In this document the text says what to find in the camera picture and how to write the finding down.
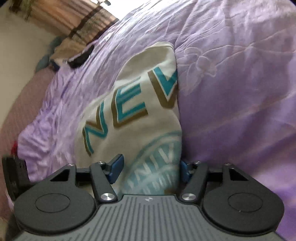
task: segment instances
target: gray ribbed panel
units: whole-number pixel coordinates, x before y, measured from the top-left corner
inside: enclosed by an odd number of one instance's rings
[[[116,204],[102,205],[83,227],[59,236],[42,237],[24,232],[17,241],[281,241],[275,233],[237,237],[211,226],[193,205],[174,196],[125,195]]]

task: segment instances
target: purple fabric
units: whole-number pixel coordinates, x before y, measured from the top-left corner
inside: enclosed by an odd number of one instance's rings
[[[19,136],[30,179],[75,162],[84,108],[123,64],[159,42],[174,45],[183,156],[232,162],[285,203],[278,233],[296,240],[296,8],[289,0],[162,0],[129,13],[77,70],[62,66],[39,115]]]

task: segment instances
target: silver screw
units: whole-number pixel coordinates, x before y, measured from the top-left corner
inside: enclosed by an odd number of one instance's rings
[[[104,201],[111,201],[115,198],[115,195],[112,193],[104,193],[101,195],[101,199],[103,199]]]
[[[184,193],[181,198],[185,201],[193,201],[196,199],[196,196],[193,193]]]

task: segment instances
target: brown curtain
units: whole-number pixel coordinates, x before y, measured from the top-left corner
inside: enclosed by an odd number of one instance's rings
[[[96,40],[118,21],[90,0],[13,0],[10,9],[25,20],[37,20],[83,44]]]

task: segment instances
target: red object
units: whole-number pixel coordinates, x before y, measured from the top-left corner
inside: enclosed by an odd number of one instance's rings
[[[10,154],[17,156],[17,141],[13,142],[13,146],[11,148]]]

